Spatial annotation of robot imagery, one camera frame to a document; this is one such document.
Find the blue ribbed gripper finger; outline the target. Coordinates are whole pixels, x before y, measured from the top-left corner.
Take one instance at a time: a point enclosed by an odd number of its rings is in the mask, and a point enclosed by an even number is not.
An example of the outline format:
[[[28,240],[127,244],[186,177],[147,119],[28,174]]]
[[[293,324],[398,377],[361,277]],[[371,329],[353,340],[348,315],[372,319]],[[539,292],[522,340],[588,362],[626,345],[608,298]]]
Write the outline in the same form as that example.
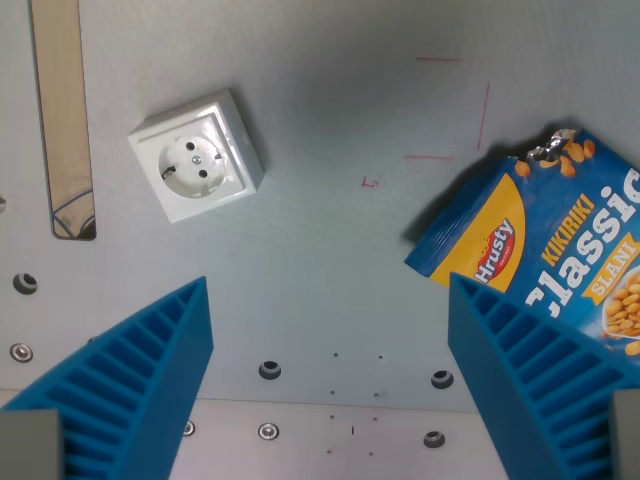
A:
[[[638,386],[638,367],[460,274],[448,345],[508,478],[613,478],[610,405]]]
[[[167,479],[213,350],[199,277],[94,337],[3,408],[59,414],[66,479]]]

